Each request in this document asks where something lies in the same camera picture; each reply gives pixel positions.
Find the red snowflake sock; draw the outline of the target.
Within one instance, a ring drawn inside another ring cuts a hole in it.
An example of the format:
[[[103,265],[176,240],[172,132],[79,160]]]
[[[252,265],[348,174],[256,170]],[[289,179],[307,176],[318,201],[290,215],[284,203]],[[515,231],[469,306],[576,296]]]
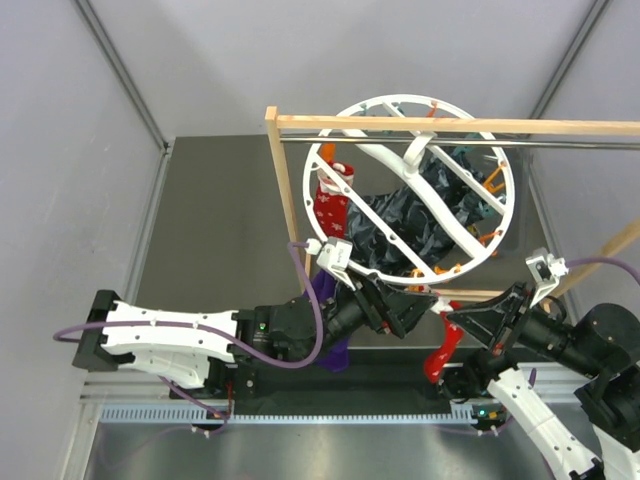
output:
[[[436,304],[431,308],[432,312],[440,316],[444,326],[444,340],[441,346],[432,352],[423,363],[424,374],[431,384],[436,384],[439,381],[445,364],[451,359],[464,337],[464,331],[448,318],[460,307],[458,302],[439,295]]]

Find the purple sock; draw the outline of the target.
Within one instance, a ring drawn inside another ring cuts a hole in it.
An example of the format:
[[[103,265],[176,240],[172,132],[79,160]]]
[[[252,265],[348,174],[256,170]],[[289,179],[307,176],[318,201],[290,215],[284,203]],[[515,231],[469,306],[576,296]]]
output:
[[[331,299],[336,291],[336,280],[324,270],[320,270],[311,281],[313,290],[320,304]],[[332,373],[339,373],[349,367],[350,337],[334,344],[326,353],[321,353],[315,364]]]

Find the red santa sock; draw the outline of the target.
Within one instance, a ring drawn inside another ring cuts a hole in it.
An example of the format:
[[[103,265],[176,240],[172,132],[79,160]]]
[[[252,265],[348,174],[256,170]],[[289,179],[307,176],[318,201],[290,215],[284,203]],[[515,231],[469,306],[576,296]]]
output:
[[[314,215],[326,236],[344,238],[349,198],[341,194],[340,189],[324,170],[317,171],[317,180]]]

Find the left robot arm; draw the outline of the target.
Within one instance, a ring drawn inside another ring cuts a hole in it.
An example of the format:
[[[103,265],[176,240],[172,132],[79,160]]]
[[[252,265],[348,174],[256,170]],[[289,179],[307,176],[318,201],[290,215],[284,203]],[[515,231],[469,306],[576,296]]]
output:
[[[359,277],[325,299],[304,294],[278,305],[218,313],[151,310],[97,292],[72,364],[89,372],[131,369],[216,396],[224,367],[301,370],[345,349],[362,327],[404,338],[438,303],[433,293]]]

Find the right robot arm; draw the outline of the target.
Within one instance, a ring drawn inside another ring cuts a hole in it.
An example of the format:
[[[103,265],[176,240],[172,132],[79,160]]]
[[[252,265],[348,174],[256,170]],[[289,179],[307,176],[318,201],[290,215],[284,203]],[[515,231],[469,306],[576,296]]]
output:
[[[516,283],[494,299],[449,307],[480,345],[442,389],[503,406],[557,479],[639,476],[639,320],[600,303],[570,324]]]

